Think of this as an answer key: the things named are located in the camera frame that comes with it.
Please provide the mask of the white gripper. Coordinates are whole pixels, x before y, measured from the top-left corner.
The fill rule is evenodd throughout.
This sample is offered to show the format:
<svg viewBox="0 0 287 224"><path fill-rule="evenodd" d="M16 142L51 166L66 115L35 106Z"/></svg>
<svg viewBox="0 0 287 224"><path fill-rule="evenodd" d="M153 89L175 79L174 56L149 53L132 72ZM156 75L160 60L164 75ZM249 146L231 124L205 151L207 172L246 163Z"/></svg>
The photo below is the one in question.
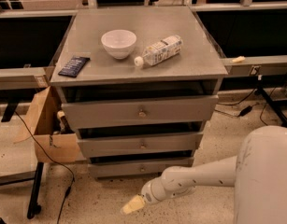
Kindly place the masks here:
<svg viewBox="0 0 287 224"><path fill-rule="evenodd" d="M160 177L156 177L148 181L141 190L141 195L134 196L126 203L121 213L123 215L131 214L142 209L146 204L156 204L164 201L167 198L167 193Z"/></svg>

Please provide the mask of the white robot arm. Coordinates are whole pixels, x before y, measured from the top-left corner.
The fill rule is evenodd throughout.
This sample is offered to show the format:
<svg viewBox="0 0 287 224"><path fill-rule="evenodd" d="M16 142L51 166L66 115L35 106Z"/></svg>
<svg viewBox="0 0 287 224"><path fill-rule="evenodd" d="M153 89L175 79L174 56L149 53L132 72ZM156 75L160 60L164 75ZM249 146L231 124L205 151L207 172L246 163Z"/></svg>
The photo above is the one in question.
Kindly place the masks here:
<svg viewBox="0 0 287 224"><path fill-rule="evenodd" d="M197 186L234 189L234 224L287 224L287 128L265 126L252 131L234 157L165 169L121 213L189 195Z"/></svg>

